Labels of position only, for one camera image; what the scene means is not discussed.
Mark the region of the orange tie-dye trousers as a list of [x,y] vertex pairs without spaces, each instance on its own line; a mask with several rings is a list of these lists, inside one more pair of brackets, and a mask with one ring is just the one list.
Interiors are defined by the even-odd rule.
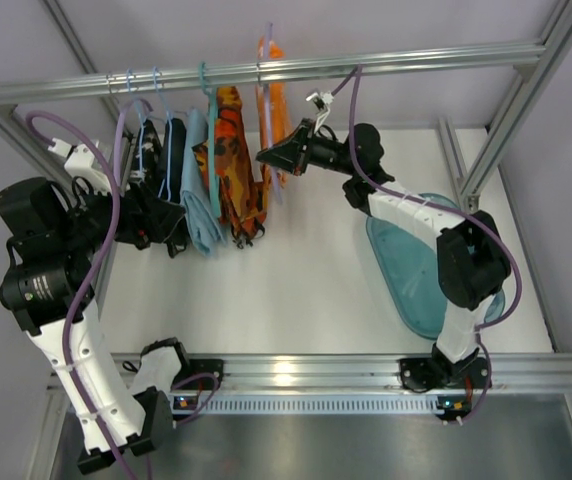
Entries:
[[[260,63],[266,62],[270,59],[270,31],[267,30],[263,35],[262,43],[262,53],[260,54]],[[260,83],[261,93],[263,98],[263,112],[264,112],[264,127],[265,127],[265,139],[266,146],[273,146],[273,110],[272,102],[270,98],[270,86],[268,83]],[[283,202],[282,199],[282,187],[279,181],[278,170],[269,167],[272,190],[275,196],[275,200],[278,205]]]

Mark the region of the camouflage orange trousers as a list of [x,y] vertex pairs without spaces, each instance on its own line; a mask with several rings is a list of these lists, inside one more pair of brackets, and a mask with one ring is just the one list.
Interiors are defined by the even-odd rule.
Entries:
[[[262,169],[262,179],[254,178],[245,136],[243,102],[234,86],[216,89],[218,113],[215,127],[215,169],[219,181],[221,226],[229,228],[234,245],[243,249],[265,234],[270,173]],[[209,191],[208,141],[193,148],[205,186]]]

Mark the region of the empty lilac plastic hanger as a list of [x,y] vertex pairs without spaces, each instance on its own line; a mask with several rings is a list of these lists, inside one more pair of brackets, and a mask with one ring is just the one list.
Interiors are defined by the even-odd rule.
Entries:
[[130,99],[123,103],[120,107],[119,115],[117,119],[117,125],[114,136],[113,145],[113,177],[119,188],[119,192],[122,192],[122,137],[125,128],[126,116],[132,105],[135,105],[138,111],[138,117],[145,121],[147,115],[153,111],[151,104],[142,97],[135,96],[131,86],[131,82],[135,79],[135,74],[131,69],[126,71],[126,87],[127,93],[130,95]]

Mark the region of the teal plastic hanger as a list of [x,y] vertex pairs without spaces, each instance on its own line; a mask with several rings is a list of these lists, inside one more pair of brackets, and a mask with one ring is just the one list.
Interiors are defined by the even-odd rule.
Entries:
[[208,98],[208,182],[209,198],[213,214],[216,218],[221,216],[219,200],[219,181],[215,169],[215,127],[218,113],[216,89],[213,88],[206,79],[206,63],[202,61],[198,66],[198,78],[202,92]]

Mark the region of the black white patterned trousers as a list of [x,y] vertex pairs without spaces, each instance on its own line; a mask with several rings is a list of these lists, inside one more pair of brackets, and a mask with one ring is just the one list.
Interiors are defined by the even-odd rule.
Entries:
[[154,123],[146,119],[137,133],[135,152],[131,161],[127,190],[135,183],[143,182],[151,189],[162,184],[161,158],[162,145]]

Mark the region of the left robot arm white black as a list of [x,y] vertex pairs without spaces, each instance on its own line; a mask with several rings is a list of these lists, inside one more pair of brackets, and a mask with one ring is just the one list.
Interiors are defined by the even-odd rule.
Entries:
[[142,350],[132,384],[124,383],[92,283],[114,240],[147,237],[114,212],[110,181],[92,166],[98,147],[52,139],[48,149],[87,188],[69,198],[59,184],[34,177],[0,191],[0,216],[11,232],[0,302],[64,387],[84,436],[78,468],[88,474],[125,451],[141,456],[159,447],[172,427],[167,395],[190,361],[177,338],[156,341]]

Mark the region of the dark navy trousers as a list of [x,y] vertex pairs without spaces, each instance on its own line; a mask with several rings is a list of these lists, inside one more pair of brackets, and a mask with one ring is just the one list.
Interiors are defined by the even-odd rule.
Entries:
[[163,200],[170,215],[164,220],[163,240],[171,258],[185,251],[188,246],[186,220],[180,205],[186,135],[187,130],[181,119],[172,118],[166,123],[156,169],[159,180],[158,197]]

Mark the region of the aluminium hanging rail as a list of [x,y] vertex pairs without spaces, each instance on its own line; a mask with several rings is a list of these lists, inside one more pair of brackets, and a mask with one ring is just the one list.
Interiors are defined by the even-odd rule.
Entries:
[[40,103],[129,93],[179,91],[201,86],[297,82],[346,76],[360,65],[366,75],[530,65],[546,47],[535,41],[500,42],[426,50],[255,61],[192,68],[151,68],[77,77],[0,83],[0,105]]

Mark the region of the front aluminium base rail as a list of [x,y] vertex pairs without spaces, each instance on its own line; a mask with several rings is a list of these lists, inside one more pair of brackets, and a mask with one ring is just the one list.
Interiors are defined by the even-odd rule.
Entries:
[[[192,354],[223,364],[223,395],[420,395],[407,390],[405,354]],[[572,354],[492,353],[491,394],[572,394]]]

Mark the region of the teal transparent plastic tub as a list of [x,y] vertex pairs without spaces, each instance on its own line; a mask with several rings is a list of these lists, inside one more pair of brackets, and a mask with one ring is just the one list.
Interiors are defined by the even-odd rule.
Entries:
[[369,197],[366,232],[402,322],[429,340],[464,341],[474,327],[496,320],[512,273],[493,217],[472,223],[440,195]]

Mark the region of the right aluminium frame post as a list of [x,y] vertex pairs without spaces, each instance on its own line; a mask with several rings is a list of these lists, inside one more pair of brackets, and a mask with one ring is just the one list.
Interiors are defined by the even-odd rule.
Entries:
[[482,190],[572,47],[572,0],[556,3],[539,40],[543,53],[535,63],[515,68],[515,80],[490,123],[487,138],[460,181],[457,197],[468,212],[479,209]]

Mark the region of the light blue trousers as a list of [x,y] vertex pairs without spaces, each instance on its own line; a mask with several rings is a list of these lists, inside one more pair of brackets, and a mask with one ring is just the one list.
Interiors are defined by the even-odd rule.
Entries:
[[217,246],[225,242],[224,231],[214,215],[208,188],[202,178],[193,148],[207,140],[208,124],[205,115],[196,108],[188,111],[186,140],[183,153],[180,204],[190,240],[204,257],[213,257]]

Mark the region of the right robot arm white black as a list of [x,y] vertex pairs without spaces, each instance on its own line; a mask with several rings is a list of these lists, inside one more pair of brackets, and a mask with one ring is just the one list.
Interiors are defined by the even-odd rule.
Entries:
[[256,159],[294,176],[310,166],[346,175],[342,189],[354,209],[400,228],[435,253],[437,284],[446,299],[444,323],[429,355],[401,360],[402,384],[414,393],[473,389],[480,371],[490,367],[481,328],[511,273],[508,255],[491,215],[466,215],[409,192],[384,170],[383,155],[380,134],[371,124],[356,125],[339,141],[317,133],[314,121],[304,119]]

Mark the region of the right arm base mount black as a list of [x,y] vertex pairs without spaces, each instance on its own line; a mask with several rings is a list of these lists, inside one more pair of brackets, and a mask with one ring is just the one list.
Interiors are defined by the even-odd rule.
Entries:
[[399,366],[403,389],[415,393],[468,386],[481,389],[490,373],[488,362],[475,355],[457,363],[437,356],[406,357]]

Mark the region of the lilac plastic hanger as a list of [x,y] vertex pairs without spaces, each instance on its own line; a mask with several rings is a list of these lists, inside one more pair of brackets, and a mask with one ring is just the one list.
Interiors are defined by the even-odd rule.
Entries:
[[[269,149],[273,146],[273,130],[272,130],[272,113],[271,113],[271,100],[270,100],[270,85],[261,80],[262,67],[270,60],[270,41],[272,40],[273,23],[268,21],[265,24],[264,34],[260,39],[258,49],[257,69],[258,69],[258,83],[257,92],[261,93],[262,107],[263,107],[263,127],[264,127],[264,140],[265,146],[263,150]],[[273,198],[278,205],[283,203],[282,187],[279,180],[278,171],[273,166],[264,163],[270,173],[271,189]]]
[[117,125],[114,136],[113,145],[113,177],[119,188],[119,192],[122,192],[122,137],[125,128],[126,116],[132,105],[135,105],[138,111],[138,117],[145,121],[147,115],[153,111],[151,104],[142,97],[135,96],[131,86],[131,82],[135,79],[135,74],[131,69],[126,71],[126,87],[127,93],[130,95],[130,99],[123,103],[120,107],[119,115],[117,119]]

